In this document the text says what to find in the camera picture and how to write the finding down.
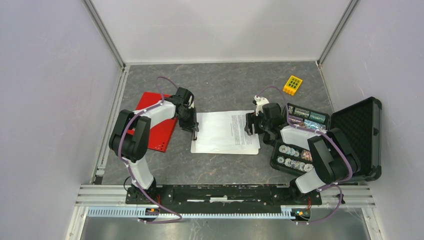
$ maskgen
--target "red binder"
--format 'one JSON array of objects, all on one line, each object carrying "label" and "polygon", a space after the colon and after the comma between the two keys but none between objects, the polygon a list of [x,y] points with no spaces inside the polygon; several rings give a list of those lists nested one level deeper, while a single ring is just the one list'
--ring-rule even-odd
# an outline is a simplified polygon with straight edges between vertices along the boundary
[{"label": "red binder", "polygon": [[[140,102],[138,102],[136,110],[145,109],[148,106],[156,104],[161,100],[161,95],[159,93],[148,92],[146,91],[141,96]],[[148,148],[156,150],[159,152],[165,152],[167,150],[168,144],[171,139],[171,135],[174,131],[175,125],[177,124],[177,119],[168,119],[150,129],[150,135],[148,139]]]}]

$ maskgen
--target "white panel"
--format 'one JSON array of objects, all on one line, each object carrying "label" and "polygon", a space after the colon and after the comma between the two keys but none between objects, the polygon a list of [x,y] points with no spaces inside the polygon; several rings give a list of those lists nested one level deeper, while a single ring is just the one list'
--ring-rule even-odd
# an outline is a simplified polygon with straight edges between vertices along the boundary
[{"label": "white panel", "polygon": [[94,0],[127,63],[317,60],[349,0]]},{"label": "white panel", "polygon": [[370,182],[387,239],[421,239],[424,1],[359,2],[323,64],[336,110],[382,102],[382,176]]},{"label": "white panel", "polygon": [[64,239],[119,73],[81,0],[0,1],[0,239]]}]

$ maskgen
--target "robotic arm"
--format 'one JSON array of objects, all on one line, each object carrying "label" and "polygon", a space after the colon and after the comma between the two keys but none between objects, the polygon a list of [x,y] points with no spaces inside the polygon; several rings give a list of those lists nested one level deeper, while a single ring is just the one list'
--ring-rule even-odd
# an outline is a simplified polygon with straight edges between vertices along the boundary
[{"label": "robotic arm", "polygon": [[193,133],[196,140],[199,131],[199,123],[196,118],[196,108],[194,107],[194,95],[187,89],[179,87],[175,95],[165,98],[162,105],[150,110],[122,110],[119,112],[115,127],[109,140],[109,147],[118,156],[118,148],[121,138],[130,119],[134,115],[144,111],[132,123],[130,129],[134,134],[126,134],[122,144],[122,157],[128,161],[135,180],[147,190],[155,182],[153,175],[149,171],[145,154],[149,144],[150,129],[157,124],[167,120],[178,118],[179,126],[186,131]]},{"label": "robotic arm", "polygon": [[[269,103],[266,98],[255,96],[253,104],[256,105],[255,112],[246,114],[244,129],[247,134],[264,133],[265,144],[274,146],[277,140],[281,140],[311,153],[314,168],[290,182],[294,197],[337,182],[349,174],[341,156],[322,135],[289,125],[278,103]],[[344,153],[352,172],[358,172],[361,168],[360,161],[344,133],[338,128],[320,132],[330,137]]]}]

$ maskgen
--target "paper document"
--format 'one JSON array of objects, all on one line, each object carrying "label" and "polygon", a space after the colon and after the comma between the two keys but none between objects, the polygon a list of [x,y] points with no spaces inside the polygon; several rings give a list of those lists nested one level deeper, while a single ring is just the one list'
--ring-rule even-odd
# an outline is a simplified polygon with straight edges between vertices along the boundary
[{"label": "paper document", "polygon": [[242,111],[218,111],[197,113],[199,132],[191,143],[192,153],[258,154],[260,144],[257,134],[245,132],[246,113]]}]

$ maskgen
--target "yellow box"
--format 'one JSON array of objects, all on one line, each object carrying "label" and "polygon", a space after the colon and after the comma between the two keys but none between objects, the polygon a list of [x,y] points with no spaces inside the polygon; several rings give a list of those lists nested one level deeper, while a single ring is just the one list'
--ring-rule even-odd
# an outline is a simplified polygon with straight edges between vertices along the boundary
[{"label": "yellow box", "polygon": [[302,79],[292,75],[288,79],[287,83],[284,85],[282,91],[293,96],[295,95],[296,91],[299,89],[301,84],[302,84]]}]

